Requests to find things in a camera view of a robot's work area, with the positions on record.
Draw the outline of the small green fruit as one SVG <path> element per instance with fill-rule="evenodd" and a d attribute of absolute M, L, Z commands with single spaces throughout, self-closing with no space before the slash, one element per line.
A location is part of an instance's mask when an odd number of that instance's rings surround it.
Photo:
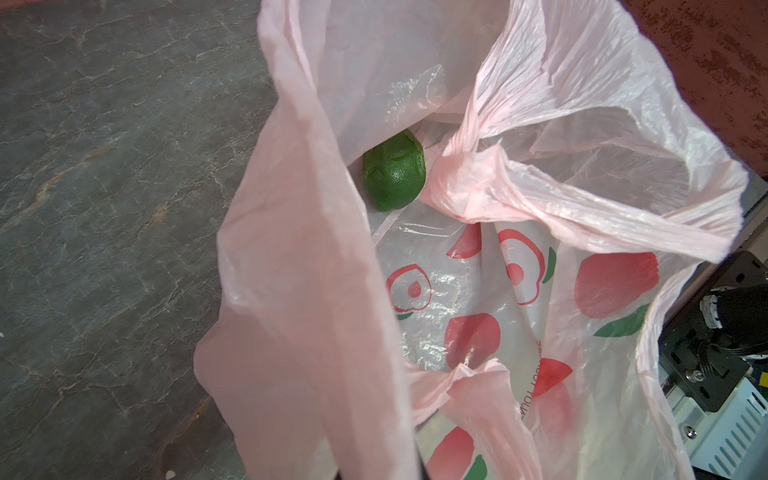
<path fill-rule="evenodd" d="M 426 184 L 424 148 L 406 129 L 363 154 L 363 185 L 380 212 L 406 207 Z"/>

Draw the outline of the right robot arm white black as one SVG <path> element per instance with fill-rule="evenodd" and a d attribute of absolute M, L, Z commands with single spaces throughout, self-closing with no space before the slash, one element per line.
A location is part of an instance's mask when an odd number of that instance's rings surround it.
<path fill-rule="evenodd" d="M 699 302 L 711 342 L 739 357 L 767 355 L 767 285 L 721 288 Z"/>

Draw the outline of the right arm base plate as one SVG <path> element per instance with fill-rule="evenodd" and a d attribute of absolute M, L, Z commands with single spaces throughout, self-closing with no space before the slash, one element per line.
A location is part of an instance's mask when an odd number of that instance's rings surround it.
<path fill-rule="evenodd" d="M 664 327 L 661 366 L 682 392 L 706 412 L 717 412 L 746 375 L 750 357 L 723 353 L 711 342 L 699 302 L 711 290 L 767 285 L 767 265 L 749 251 L 733 254 Z"/>

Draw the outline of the pink plastic bag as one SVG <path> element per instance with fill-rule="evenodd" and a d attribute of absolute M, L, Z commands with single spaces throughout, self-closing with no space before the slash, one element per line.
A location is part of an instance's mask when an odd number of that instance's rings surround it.
<path fill-rule="evenodd" d="M 265 1 L 194 371 L 254 479 L 690 479 L 665 315 L 742 164 L 617 1 Z M 376 209 L 365 152 L 424 148 Z"/>

